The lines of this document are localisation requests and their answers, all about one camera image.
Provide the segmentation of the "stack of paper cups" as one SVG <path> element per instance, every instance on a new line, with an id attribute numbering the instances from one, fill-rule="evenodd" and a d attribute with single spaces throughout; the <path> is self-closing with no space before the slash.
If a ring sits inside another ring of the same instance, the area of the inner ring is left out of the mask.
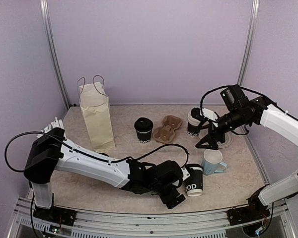
<path id="1" fill-rule="evenodd" d="M 187 115 L 187 133 L 190 136 L 198 136 L 200 131 L 208 128 L 208 124 L 202 125 L 201 121 L 191 116 L 191 111 Z"/>

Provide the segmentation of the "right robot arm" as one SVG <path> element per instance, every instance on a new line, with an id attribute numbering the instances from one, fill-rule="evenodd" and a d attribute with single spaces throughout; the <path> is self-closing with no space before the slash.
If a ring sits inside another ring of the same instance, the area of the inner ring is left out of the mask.
<path id="1" fill-rule="evenodd" d="M 208 133 L 195 146 L 198 149 L 218 150 L 218 143 L 225 142 L 225 134 L 241 126 L 261 125 L 281 135 L 298 147 L 298 119 L 281 109 L 276 102 L 259 93 L 258 97 L 249 100 L 244 87 L 237 84 L 218 87 L 228 113 L 218 116 L 207 110 L 203 104 L 191 111 L 191 116 L 208 122 Z M 257 190 L 248 198 L 244 216 L 255 220 L 268 205 L 291 198 L 298 194 L 298 170 L 290 176 Z"/>

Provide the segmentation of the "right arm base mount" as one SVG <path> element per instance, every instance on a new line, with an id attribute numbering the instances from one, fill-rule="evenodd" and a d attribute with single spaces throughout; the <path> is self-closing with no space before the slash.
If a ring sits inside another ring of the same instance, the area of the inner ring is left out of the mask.
<path id="1" fill-rule="evenodd" d="M 270 211 L 267 205 L 263 205 L 258 196 L 264 186 L 255 191 L 248 199 L 247 206 L 232 208 L 227 211 L 229 224 L 231 226 L 239 225 L 263 219 L 270 216 Z"/>

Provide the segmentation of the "black plastic cup lid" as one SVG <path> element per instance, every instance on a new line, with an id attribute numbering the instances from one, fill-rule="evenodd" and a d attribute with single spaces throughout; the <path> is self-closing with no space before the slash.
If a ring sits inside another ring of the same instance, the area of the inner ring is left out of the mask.
<path id="1" fill-rule="evenodd" d="M 153 128 L 153 122 L 145 117 L 138 118 L 134 123 L 134 128 L 138 132 L 147 133 Z"/>

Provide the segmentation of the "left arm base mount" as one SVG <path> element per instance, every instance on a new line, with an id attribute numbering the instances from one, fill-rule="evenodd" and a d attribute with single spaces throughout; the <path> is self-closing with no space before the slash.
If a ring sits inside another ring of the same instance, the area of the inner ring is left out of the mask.
<path id="1" fill-rule="evenodd" d="M 58 207 L 54 205 L 54 196 L 52 195 L 52 206 L 49 209 L 39 208 L 36 204 L 33 215 L 44 221 L 56 223 L 59 225 L 73 226 L 77 211 L 73 209 Z"/>

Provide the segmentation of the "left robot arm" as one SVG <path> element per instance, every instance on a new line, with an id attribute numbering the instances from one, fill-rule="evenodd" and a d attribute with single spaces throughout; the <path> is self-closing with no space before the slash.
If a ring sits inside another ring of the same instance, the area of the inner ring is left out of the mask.
<path id="1" fill-rule="evenodd" d="M 60 213 L 53 204 L 51 176 L 55 170 L 82 175 L 112 185 L 134 194 L 152 193 L 160 197 L 168 209 L 185 200 L 178 188 L 189 178 L 184 166 L 167 160 L 158 165 L 141 159 L 126 157 L 115 159 L 85 149 L 65 136 L 65 130 L 56 127 L 39 135 L 30 149 L 25 168 L 18 170 L 31 183 L 34 201 L 42 215 L 48 220 L 56 220 Z"/>

